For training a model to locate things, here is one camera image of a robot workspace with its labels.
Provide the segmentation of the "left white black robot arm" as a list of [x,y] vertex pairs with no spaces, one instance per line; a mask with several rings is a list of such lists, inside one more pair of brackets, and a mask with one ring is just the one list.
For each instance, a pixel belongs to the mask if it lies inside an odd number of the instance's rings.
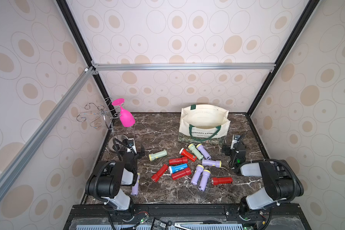
[[134,213],[132,198],[125,194],[121,186],[136,188],[139,184],[138,159],[145,156],[145,148],[140,151],[123,143],[115,144],[118,161],[100,161],[85,185],[85,193],[93,196],[115,211]]

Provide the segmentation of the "cream green tote bag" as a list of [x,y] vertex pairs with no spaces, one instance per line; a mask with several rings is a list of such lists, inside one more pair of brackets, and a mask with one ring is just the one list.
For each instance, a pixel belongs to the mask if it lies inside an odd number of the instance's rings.
[[193,104],[181,110],[178,141],[222,145],[231,121],[229,111],[210,104]]

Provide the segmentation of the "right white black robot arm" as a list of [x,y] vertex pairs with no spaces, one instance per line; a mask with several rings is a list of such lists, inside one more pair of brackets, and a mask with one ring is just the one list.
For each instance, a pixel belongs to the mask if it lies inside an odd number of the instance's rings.
[[241,199],[238,213],[244,217],[250,211],[280,206],[304,194],[304,187],[285,160],[246,160],[245,135],[233,135],[231,144],[223,145],[222,152],[231,158],[229,167],[234,173],[260,177],[263,188]]

